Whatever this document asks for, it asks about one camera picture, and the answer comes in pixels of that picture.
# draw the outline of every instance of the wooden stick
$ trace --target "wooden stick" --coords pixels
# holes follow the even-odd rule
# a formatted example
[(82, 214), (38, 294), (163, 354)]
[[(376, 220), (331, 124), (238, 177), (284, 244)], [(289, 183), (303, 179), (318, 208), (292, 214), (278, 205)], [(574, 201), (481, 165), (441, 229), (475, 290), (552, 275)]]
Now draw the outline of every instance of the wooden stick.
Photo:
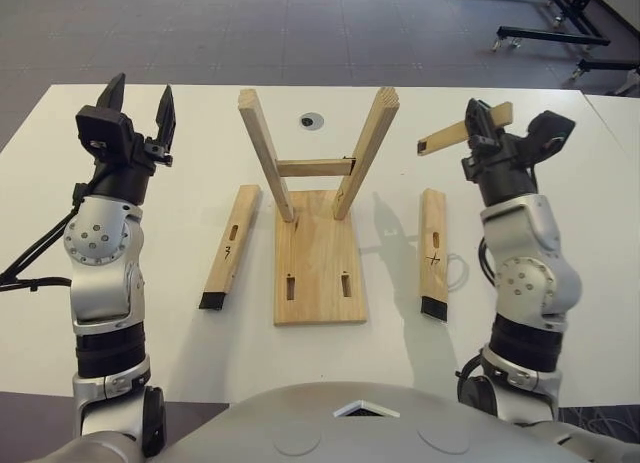
[(420, 224), (421, 312), (447, 321), (447, 227), (445, 195), (427, 189), (422, 194)]
[(355, 160), (278, 160), (278, 173), (285, 176), (345, 176), (351, 174)]
[[(513, 123), (513, 105), (509, 101), (494, 106), (491, 108), (490, 113), (496, 128), (502, 128)], [(418, 140), (418, 156), (428, 155), (468, 139), (467, 127), (464, 121), (460, 121), (455, 125)]]
[(242, 185), (238, 189), (227, 227), (220, 240), (220, 245), (218, 245), (218, 252), (204, 286), (200, 301), (201, 309), (222, 309), (224, 297), (233, 286), (259, 194), (260, 187), (258, 185)]
[(351, 174), (342, 178), (340, 188), (333, 202), (333, 217), (342, 220), (351, 207), (364, 177), (369, 171), (373, 159), (378, 153), (378, 148), (391, 126), (396, 112), (400, 108), (398, 95), (394, 88), (380, 88), (369, 110), (369, 115), (364, 123), (360, 138), (353, 150), (353, 158), (356, 163)]
[(293, 206), (287, 184), (280, 178), (276, 164), (276, 151), (256, 90), (242, 90), (238, 97), (238, 110), (247, 127), (247, 133), (256, 150), (264, 176), (276, 200), (278, 210), (284, 221), (293, 221)]

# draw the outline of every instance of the wooden board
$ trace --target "wooden board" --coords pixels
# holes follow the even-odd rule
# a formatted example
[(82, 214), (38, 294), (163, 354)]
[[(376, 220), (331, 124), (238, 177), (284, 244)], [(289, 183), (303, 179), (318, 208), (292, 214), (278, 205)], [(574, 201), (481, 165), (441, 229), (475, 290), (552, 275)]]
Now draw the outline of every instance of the wooden board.
[(221, 309), (225, 295), (231, 291), (236, 270), (242, 259), (245, 242), (249, 236), (251, 217), (258, 203), (259, 195), (260, 187), (258, 185), (242, 185), (238, 189), (202, 293), (200, 308)]
[[(511, 102), (507, 101), (491, 108), (491, 118), (496, 128), (502, 128), (513, 123), (513, 105)], [(443, 128), (418, 140), (418, 156), (425, 156), (429, 153), (443, 150), (468, 139), (467, 127), (464, 121), (460, 121), (455, 125)]]
[(276, 151), (273, 148), (271, 134), (264, 119), (262, 106), (256, 90), (242, 90), (238, 97), (238, 110), (249, 133), (249, 138), (262, 165), (264, 176), (267, 178), (273, 198), (280, 214), (285, 221), (293, 220), (293, 209), (289, 198), (287, 184), (280, 178), (276, 165)]
[(351, 174), (355, 160), (278, 160), (278, 173), (286, 176), (344, 176)]
[(276, 213), (276, 325), (367, 319), (350, 212), (333, 218), (335, 191), (291, 193), (294, 221)]
[(395, 88), (380, 88), (353, 150), (356, 163), (353, 165), (351, 174), (342, 178), (336, 194), (336, 201), (333, 204), (333, 216), (336, 220), (341, 220), (349, 212), (351, 203), (358, 194), (360, 185), (378, 153), (398, 108), (400, 108), (400, 102)]
[(420, 296), (422, 313), (447, 321), (447, 227), (445, 195), (427, 189), (422, 194), (420, 223)]

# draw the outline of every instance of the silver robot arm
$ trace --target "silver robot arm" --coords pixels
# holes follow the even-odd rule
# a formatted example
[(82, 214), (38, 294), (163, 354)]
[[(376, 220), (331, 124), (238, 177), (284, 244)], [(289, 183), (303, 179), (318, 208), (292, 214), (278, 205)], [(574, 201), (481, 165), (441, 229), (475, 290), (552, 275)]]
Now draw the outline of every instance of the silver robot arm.
[[(469, 102), (471, 156), (462, 164), (487, 206), (481, 218), (498, 300), (491, 340), (463, 369), (458, 399), (505, 421), (532, 424), (557, 417), (566, 314), (582, 291), (533, 168), (562, 149), (575, 124), (544, 112), (520, 138), (496, 129), (489, 110)], [(474, 365), (483, 376), (469, 378)]]
[(95, 461), (112, 461), (109, 455), (113, 461), (142, 461), (158, 454), (166, 440), (162, 390), (147, 385), (151, 364), (145, 351), (139, 206), (156, 164), (172, 163), (175, 112), (167, 87), (156, 116), (158, 136), (145, 138), (120, 112), (123, 95), (120, 74), (96, 106), (85, 106), (76, 116), (80, 141), (95, 157), (96, 169), (88, 185), (76, 185), (77, 212), (64, 230), (73, 270), (76, 440), (51, 461), (76, 456), (86, 461), (90, 454)]

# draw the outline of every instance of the black cable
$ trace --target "black cable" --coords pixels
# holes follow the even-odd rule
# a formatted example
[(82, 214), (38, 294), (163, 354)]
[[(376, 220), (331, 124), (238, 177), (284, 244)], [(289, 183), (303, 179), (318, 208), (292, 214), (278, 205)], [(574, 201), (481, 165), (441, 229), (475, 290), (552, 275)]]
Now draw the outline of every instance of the black cable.
[(28, 268), (40, 255), (48, 250), (64, 234), (67, 224), (78, 214), (83, 198), (93, 193), (95, 187), (108, 175), (115, 171), (115, 167), (104, 166), (94, 175), (91, 181), (81, 188), (79, 195), (74, 195), (73, 208), (67, 216), (45, 233), (38, 241), (27, 248), (16, 258), (5, 271), (0, 273), (0, 292), (29, 288), (37, 291), (40, 286), (71, 286), (71, 280), (59, 276), (49, 276), (34, 279), (19, 279), (18, 275)]
[(626, 413), (627, 413), (627, 417), (629, 419), (629, 421), (631, 422), (631, 425), (633, 426), (633, 431), (636, 433), (636, 435), (638, 436), (638, 440), (640, 441), (640, 428), (636, 426), (636, 423), (638, 422), (638, 420), (636, 420), (636, 418), (634, 418), (633, 413), (631, 412), (631, 408), (629, 408), (628, 406), (625, 408)]
[(478, 244), (478, 261), (480, 262), (480, 269), (482, 270), (482, 273), (484, 273), (484, 276), (487, 278), (489, 283), (491, 283), (491, 286), (496, 286), (495, 272), (491, 269), (491, 266), (487, 261), (487, 242), (485, 241), (484, 236)]
[(462, 367), (462, 370), (456, 371), (455, 375), (458, 377), (458, 385), (456, 388), (456, 391), (458, 393), (458, 401), (460, 401), (460, 397), (462, 395), (462, 385), (464, 385), (464, 382), (469, 379), (471, 373), (473, 373), (481, 363), (482, 355), (478, 353), (476, 356), (467, 361), (467, 363)]
[(531, 176), (531, 182), (535, 187), (536, 191), (538, 191), (538, 178), (536, 177), (536, 165), (531, 165), (529, 168), (529, 176)]
[(609, 432), (609, 436), (614, 436), (615, 435), (615, 431), (613, 429), (613, 427), (611, 426), (611, 424), (609, 423), (609, 421), (607, 420), (607, 417), (604, 416), (604, 414), (602, 413), (602, 410), (600, 410), (599, 408), (596, 408), (596, 420), (602, 420), (605, 424), (605, 426), (607, 427), (607, 431)]
[(33, 280), (16, 280), (15, 283), (7, 283), (0, 286), (0, 293), (3, 291), (22, 290), (25, 288), (29, 288), (31, 291), (36, 291), (41, 286), (71, 286), (71, 280), (69, 278), (62, 278), (59, 276), (49, 276)]
[[(597, 423), (605, 423), (605, 425), (607, 425), (607, 431), (602, 431), (601, 428), (598, 428), (596, 426)], [(631, 433), (631, 435), (633, 435), (633, 441), (634, 442), (638, 441), (638, 435), (634, 431), (633, 427), (628, 423), (625, 423), (624, 421), (618, 420), (616, 418), (609, 418), (609, 417), (593, 418), (587, 422), (587, 427), (585, 429), (589, 430), (592, 433), (598, 433), (600, 435), (608, 435), (620, 440), (621, 439), (620, 436), (617, 434), (615, 430), (613, 430), (613, 428), (611, 427), (611, 423), (615, 423), (619, 425), (621, 428), (626, 429), (628, 432)]]

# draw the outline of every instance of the white table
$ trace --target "white table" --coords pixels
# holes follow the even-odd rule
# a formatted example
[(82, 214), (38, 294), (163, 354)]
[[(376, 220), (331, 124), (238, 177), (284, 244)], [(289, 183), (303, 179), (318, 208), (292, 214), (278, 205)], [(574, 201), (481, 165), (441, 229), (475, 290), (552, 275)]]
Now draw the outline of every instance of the white table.
[[(77, 140), (74, 115), (101, 90), (97, 85), (50, 88), (0, 155), (2, 266), (66, 214), (74, 183), (90, 177), (92, 160)], [(640, 403), (640, 198), (637, 185), (630, 185), (638, 169), (581, 93), (399, 88), (400, 111), (352, 208), (369, 321), (275, 328), (275, 206), (236, 109), (240, 87), (173, 90), (175, 165), (159, 168), (150, 181), (141, 256), (152, 381), (168, 400), (234, 402), (318, 380), (386, 382), (455, 398), (453, 372), (487, 341), (494, 318), (494, 291), (475, 257), (483, 205), (477, 187), (464, 179), (464, 145), (424, 158), (416, 157), (415, 145), (460, 120), (467, 100), (479, 97), (490, 104), (512, 101), (511, 131), (517, 134), (546, 109), (577, 121), (566, 148), (538, 170), (541, 191), (562, 231), (563, 251), (584, 285), (583, 298), (569, 315), (560, 404)], [(258, 91), (279, 156), (304, 159), (350, 152), (376, 90)], [(161, 86), (127, 87), (124, 111), (138, 131), (155, 134), (161, 92)], [(298, 125), (308, 111), (324, 115), (322, 130)], [(260, 184), (263, 197), (233, 293), (220, 313), (198, 310), (237, 187), (245, 183)], [(335, 178), (290, 179), (289, 188), (329, 189), (338, 183)], [(470, 268), (466, 285), (450, 296), (448, 325), (419, 314), (415, 247), (419, 195), (426, 187), (446, 192), (449, 250)], [(29, 274), (70, 276), (62, 245)], [(2, 294), (0, 321), (0, 390), (70, 395), (76, 363), (68, 290)]]
[(640, 167), (640, 99), (586, 95), (622, 150)]

